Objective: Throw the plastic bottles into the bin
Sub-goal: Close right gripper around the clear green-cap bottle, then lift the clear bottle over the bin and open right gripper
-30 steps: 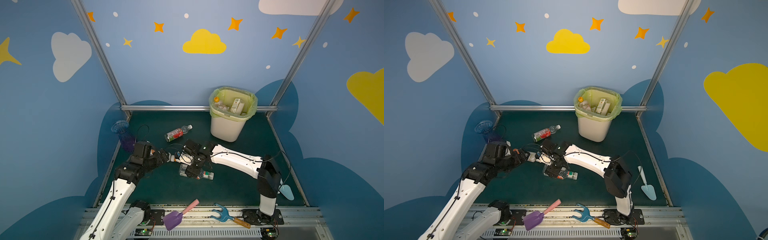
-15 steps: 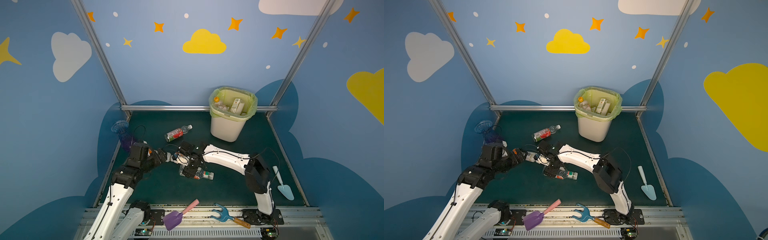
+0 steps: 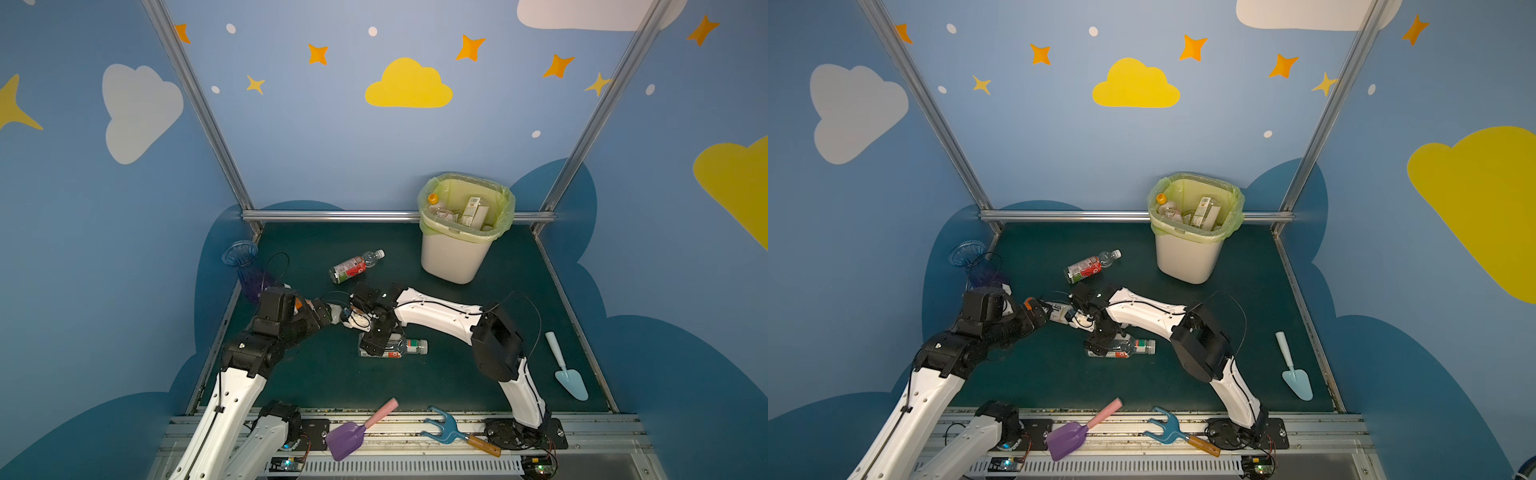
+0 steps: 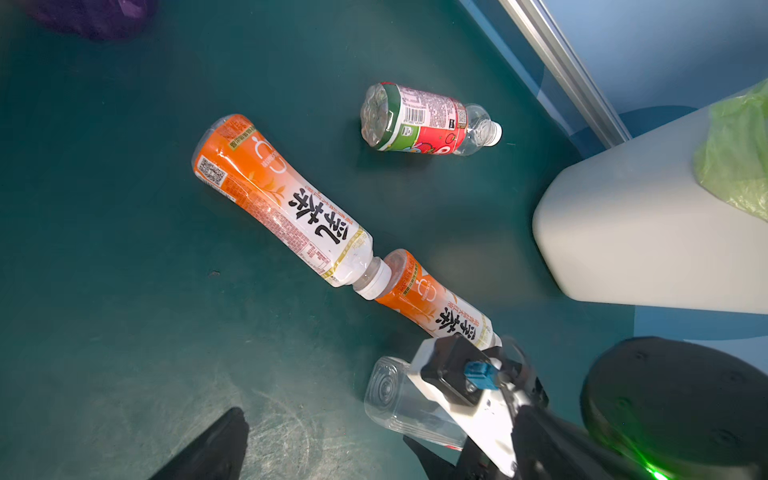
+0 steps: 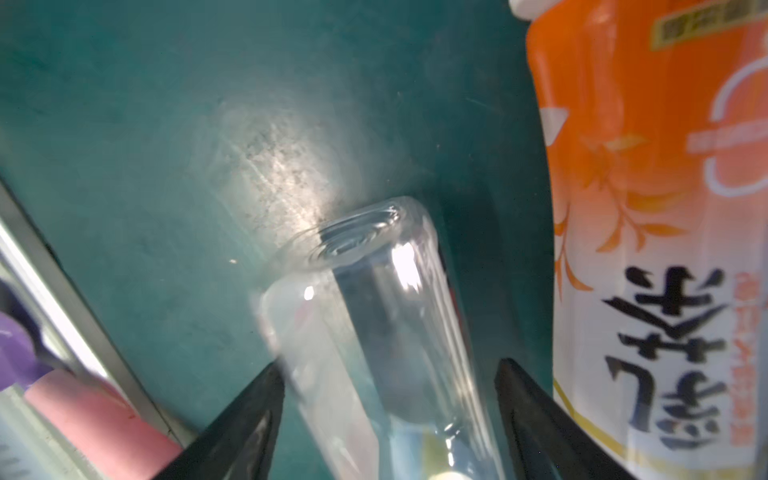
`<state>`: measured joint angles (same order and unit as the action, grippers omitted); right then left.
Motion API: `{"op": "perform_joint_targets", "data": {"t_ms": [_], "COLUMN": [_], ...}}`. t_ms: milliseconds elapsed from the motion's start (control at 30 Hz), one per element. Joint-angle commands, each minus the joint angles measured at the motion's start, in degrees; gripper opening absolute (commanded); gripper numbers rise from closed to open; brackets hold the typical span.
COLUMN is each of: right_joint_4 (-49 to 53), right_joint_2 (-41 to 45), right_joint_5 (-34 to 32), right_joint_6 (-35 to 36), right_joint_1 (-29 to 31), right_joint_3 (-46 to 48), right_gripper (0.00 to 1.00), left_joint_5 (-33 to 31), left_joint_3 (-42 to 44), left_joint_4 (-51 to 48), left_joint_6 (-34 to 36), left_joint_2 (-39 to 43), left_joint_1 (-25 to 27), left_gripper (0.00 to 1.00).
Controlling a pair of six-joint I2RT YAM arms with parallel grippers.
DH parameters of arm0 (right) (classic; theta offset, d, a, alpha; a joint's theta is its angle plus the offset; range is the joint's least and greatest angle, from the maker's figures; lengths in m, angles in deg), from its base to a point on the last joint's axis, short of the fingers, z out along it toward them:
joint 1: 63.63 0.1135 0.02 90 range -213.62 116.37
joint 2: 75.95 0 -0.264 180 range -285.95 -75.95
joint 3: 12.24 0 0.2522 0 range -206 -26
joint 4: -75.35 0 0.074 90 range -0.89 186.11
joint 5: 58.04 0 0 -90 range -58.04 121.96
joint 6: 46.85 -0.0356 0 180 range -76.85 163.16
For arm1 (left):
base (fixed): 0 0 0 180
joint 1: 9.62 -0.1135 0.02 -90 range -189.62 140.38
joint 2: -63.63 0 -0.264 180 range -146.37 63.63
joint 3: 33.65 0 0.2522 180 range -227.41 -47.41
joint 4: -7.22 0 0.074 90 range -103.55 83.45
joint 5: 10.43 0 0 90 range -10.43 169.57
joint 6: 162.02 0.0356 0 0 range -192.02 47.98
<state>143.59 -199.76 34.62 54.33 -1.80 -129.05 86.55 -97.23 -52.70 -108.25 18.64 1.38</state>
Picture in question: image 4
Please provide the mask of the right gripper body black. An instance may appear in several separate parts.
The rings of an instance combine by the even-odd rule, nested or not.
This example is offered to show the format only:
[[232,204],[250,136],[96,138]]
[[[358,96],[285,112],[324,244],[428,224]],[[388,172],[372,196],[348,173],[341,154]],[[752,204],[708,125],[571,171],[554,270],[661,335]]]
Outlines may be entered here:
[[403,441],[419,459],[429,480],[513,480],[505,475],[471,440],[467,439],[456,464],[451,464],[417,440],[403,436]]

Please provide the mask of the orange label white bottle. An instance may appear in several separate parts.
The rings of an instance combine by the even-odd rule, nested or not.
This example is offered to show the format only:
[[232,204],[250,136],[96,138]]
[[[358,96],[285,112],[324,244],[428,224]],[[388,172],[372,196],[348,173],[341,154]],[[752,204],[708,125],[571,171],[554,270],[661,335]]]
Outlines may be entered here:
[[436,338],[460,333],[480,350],[502,345],[489,317],[451,292],[405,249],[388,254],[388,286],[375,301],[419,325]]

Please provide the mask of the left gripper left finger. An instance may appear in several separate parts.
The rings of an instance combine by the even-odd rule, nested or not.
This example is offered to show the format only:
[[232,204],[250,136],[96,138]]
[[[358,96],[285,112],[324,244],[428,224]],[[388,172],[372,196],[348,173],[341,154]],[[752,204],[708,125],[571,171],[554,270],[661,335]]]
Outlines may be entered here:
[[176,454],[150,480],[237,480],[248,446],[249,425],[232,407]]

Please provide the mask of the clear bottle red green label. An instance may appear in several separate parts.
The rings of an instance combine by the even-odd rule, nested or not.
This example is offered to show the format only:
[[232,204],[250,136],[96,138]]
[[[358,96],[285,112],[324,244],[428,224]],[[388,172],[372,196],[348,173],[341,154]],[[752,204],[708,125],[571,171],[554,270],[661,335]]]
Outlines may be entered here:
[[375,363],[364,398],[366,414],[393,432],[460,451],[467,435],[418,390],[407,376],[409,369],[408,362],[390,356]]

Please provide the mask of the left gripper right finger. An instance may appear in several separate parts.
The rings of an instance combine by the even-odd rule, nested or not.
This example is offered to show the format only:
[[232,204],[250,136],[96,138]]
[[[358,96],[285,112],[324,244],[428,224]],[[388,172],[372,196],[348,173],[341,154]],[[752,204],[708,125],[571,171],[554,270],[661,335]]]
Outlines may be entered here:
[[646,479],[642,465],[535,406],[519,408],[511,434],[517,479]]

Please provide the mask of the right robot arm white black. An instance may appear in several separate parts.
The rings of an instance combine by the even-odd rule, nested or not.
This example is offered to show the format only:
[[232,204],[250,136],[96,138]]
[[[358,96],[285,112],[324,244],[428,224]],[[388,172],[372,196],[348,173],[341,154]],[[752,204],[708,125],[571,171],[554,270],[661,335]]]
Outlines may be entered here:
[[555,415],[519,346],[423,342],[409,378],[466,434],[456,463],[407,438],[431,479],[763,479],[767,376],[728,353],[633,337],[582,383],[582,421]]

